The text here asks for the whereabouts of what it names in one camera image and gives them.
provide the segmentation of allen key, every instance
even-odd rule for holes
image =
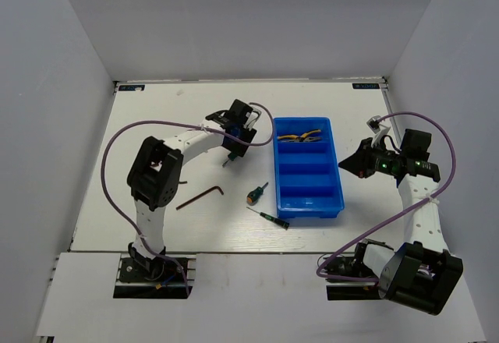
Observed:
[[[203,193],[200,193],[199,195],[196,195],[195,197],[193,197],[192,199],[190,200],[187,200],[185,203],[182,203],[180,204],[178,207],[176,207],[176,210],[180,210],[184,207],[186,207],[187,205],[191,204],[191,203],[194,203],[196,200],[200,199],[201,197],[207,195],[208,193],[210,193],[211,191],[215,191],[215,190],[218,190],[220,191],[220,193],[223,195],[224,194],[224,191],[220,188],[220,186],[213,186],[211,187],[210,189],[207,189],[206,191],[204,191]]]

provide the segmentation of wall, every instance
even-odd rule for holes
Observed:
[[[68,0],[0,0],[0,341],[31,341],[112,82]]]
[[[70,0],[114,80],[382,76],[430,0]]]
[[[395,109],[429,115],[455,144],[458,171],[441,197],[442,224],[449,246],[464,260],[490,342],[499,342],[498,6],[499,0],[432,0],[390,78]],[[430,150],[448,172],[441,137]]]

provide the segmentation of pliers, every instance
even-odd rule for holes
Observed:
[[[311,130],[307,133],[303,133],[302,135],[282,135],[278,136],[278,140],[281,140],[282,142],[295,142],[295,143],[301,143],[301,142],[317,142],[318,140],[321,140],[322,138],[320,136],[310,136],[312,134],[319,134],[321,133],[321,130]]]

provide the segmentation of screwdriver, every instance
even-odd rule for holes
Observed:
[[[288,227],[289,227],[288,222],[280,220],[279,218],[276,218],[276,217],[272,217],[269,214],[266,214],[264,212],[259,212],[258,210],[254,210],[253,208],[250,208],[250,207],[246,207],[246,208],[248,208],[249,210],[252,210],[255,213],[258,213],[260,216],[262,216],[266,220],[269,220],[271,222],[274,222],[276,225],[281,226],[282,228],[284,228],[284,230],[288,230]]]
[[[268,182],[265,183],[261,187],[256,187],[252,192],[250,192],[248,194],[248,196],[246,197],[246,201],[248,202],[248,204],[249,205],[256,204],[258,199],[260,198],[260,196],[262,196],[262,194],[264,193],[265,187],[267,187],[267,186],[268,186]]]

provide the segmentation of blue plastic container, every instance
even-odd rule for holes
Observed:
[[[274,118],[275,189],[280,218],[333,218],[345,208],[329,118]],[[285,143],[282,135],[320,129],[317,142]]]

